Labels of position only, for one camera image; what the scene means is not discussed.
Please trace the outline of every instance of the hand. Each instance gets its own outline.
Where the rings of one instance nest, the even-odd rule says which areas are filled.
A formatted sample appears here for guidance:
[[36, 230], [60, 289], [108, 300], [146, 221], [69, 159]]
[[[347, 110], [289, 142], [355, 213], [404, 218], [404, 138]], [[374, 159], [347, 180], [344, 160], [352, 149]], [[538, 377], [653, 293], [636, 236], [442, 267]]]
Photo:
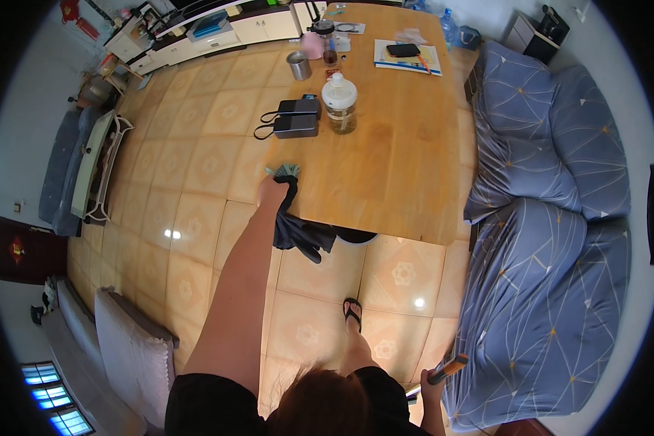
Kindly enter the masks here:
[[434, 370], [421, 371], [421, 399], [426, 403], [427, 401], [435, 401], [436, 404], [441, 402], [441, 395], [444, 392], [445, 381], [441, 380], [438, 384], [429, 384], [427, 378]]
[[266, 205], [278, 210], [281, 202], [286, 198], [287, 192], [287, 183], [276, 183], [274, 176], [268, 175], [264, 177], [257, 188], [257, 206]]

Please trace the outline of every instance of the black smartphone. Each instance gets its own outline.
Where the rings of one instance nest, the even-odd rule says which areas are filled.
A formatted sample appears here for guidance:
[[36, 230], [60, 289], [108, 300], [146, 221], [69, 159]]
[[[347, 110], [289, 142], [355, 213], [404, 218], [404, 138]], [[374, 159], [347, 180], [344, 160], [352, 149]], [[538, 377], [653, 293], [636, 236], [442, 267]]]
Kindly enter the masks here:
[[414, 44], [387, 45], [385, 48], [392, 57], [415, 57], [420, 53], [419, 48]]

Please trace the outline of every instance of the tiled floor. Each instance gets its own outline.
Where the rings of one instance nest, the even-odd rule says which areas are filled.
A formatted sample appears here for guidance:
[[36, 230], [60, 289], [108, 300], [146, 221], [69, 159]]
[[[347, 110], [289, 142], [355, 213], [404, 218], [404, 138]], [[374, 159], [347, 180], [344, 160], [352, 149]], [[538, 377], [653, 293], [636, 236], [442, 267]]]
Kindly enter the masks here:
[[[292, 82], [289, 43], [256, 45], [157, 71], [135, 82], [119, 113], [136, 128], [125, 139], [110, 185], [112, 221], [71, 238], [68, 271], [92, 309], [99, 286], [116, 286], [181, 339], [182, 369], [213, 300], [227, 255], [254, 213], [269, 142], [251, 135]], [[453, 49], [460, 125], [460, 210], [477, 162], [463, 80], [476, 53]], [[346, 333], [340, 303], [362, 302], [373, 356], [406, 387], [451, 345], [467, 272], [469, 227], [444, 247], [381, 235], [368, 247], [336, 242], [315, 265], [297, 249], [274, 249], [262, 339], [260, 411], [278, 404], [300, 364], [336, 368]], [[421, 420], [421, 402], [411, 407]]]

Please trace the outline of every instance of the white bottle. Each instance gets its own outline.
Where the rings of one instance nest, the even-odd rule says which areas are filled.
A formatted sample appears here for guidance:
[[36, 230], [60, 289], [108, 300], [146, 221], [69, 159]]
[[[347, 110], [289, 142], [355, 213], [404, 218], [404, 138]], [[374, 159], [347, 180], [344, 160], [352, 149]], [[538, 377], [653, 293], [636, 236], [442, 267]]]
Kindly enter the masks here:
[[335, 133], [346, 135], [356, 128], [356, 97], [356, 85], [341, 73], [332, 74], [322, 87], [322, 101]]

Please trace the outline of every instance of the blue patterned sofa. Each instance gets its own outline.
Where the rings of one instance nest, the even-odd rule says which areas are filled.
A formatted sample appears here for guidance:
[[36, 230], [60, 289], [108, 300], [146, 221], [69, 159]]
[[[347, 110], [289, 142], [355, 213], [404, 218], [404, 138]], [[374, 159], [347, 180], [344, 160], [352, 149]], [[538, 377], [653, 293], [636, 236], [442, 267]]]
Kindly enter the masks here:
[[83, 148], [90, 138], [92, 127], [100, 117], [95, 106], [82, 112], [65, 113], [56, 140], [53, 141], [49, 166], [46, 168], [44, 185], [39, 198], [39, 218], [51, 224], [59, 236], [77, 235], [80, 218], [70, 213], [75, 181], [80, 170]]
[[479, 224], [446, 380], [454, 431], [582, 409], [607, 365], [630, 270], [627, 165], [581, 65], [551, 74], [489, 42], [473, 96]]

